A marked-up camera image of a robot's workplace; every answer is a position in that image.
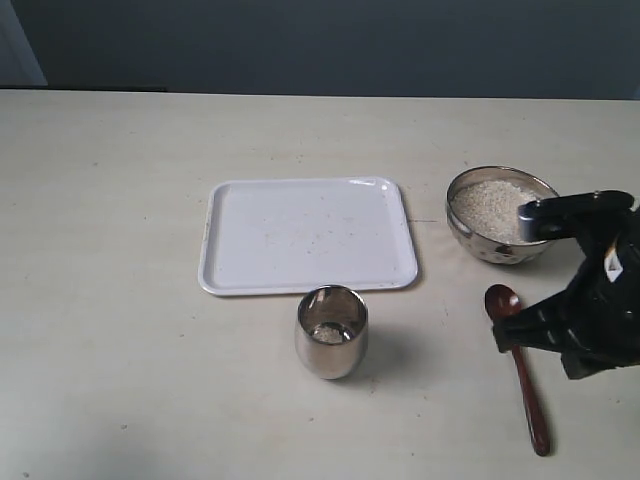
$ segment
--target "stainless steel cup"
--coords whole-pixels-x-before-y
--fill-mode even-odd
[[[348,375],[367,351],[367,316],[360,295],[346,287],[327,285],[309,292],[298,307],[298,357],[320,378]]]

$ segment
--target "table surface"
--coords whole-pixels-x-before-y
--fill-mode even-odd
[[[637,477],[640,368],[565,378],[529,352],[556,438],[529,443],[482,309],[564,288],[573,241],[520,268],[449,233],[449,181],[510,165],[564,194],[640,193],[640,102],[0,92],[0,476],[519,480]],[[422,274],[365,293],[356,374],[299,363],[299,296],[196,279],[206,200],[231,179],[379,175]]]

